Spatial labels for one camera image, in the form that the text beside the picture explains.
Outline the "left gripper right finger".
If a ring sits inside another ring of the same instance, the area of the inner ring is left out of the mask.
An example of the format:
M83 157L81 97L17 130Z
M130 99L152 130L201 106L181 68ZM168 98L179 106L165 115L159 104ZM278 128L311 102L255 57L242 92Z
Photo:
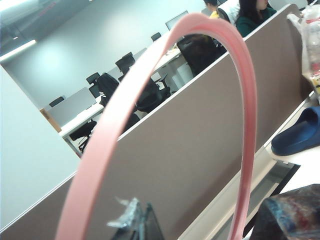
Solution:
M163 240L160 224L151 203L147 203L144 214L144 239L145 240Z

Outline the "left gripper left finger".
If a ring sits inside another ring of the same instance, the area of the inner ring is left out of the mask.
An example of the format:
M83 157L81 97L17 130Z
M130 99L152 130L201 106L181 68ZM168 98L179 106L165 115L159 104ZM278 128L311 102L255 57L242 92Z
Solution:
M116 229L111 240L139 240L140 226L143 218L143 210L140 201L134 197L131 200L115 197L117 202L124 206L124 212L106 225Z

